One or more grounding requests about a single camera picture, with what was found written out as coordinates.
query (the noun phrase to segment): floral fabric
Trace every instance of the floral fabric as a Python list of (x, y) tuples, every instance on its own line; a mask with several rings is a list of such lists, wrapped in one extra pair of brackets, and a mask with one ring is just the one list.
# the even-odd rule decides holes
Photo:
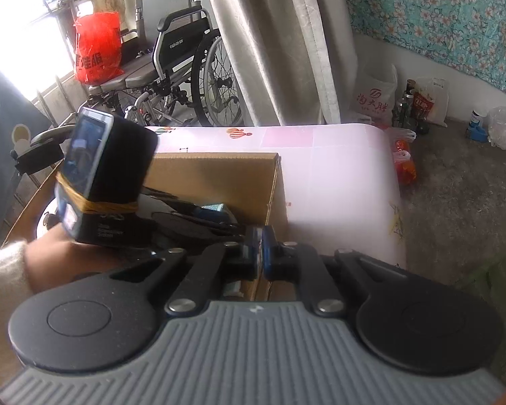
[(347, 0), (358, 33), (408, 48), (506, 92), (506, 0)]

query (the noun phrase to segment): beige curtain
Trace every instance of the beige curtain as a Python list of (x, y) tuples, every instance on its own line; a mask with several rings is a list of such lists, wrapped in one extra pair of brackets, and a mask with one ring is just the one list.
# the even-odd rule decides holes
[(210, 0), (257, 126), (340, 123), (357, 71), (345, 0)]

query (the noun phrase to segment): white knit sleeve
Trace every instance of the white knit sleeve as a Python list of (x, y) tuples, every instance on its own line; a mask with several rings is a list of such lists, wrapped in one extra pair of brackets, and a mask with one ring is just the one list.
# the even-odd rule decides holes
[(7, 335), (9, 317), (32, 292), (25, 275), (25, 242), (0, 250), (0, 386), (20, 368)]

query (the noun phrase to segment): hand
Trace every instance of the hand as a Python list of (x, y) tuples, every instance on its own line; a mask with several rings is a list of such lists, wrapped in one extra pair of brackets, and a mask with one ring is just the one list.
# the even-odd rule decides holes
[(26, 275), (35, 293), (70, 283), (79, 274), (105, 272), (121, 265), (114, 250), (74, 242), (62, 224), (30, 242), (25, 250)]

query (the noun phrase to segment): camera screen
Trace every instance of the camera screen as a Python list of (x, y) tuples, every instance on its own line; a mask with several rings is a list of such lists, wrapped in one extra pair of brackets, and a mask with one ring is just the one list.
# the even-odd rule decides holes
[(80, 118), (73, 131), (66, 159), (63, 162), (62, 174), (81, 195), (86, 192), (104, 133), (105, 123), (86, 115)]

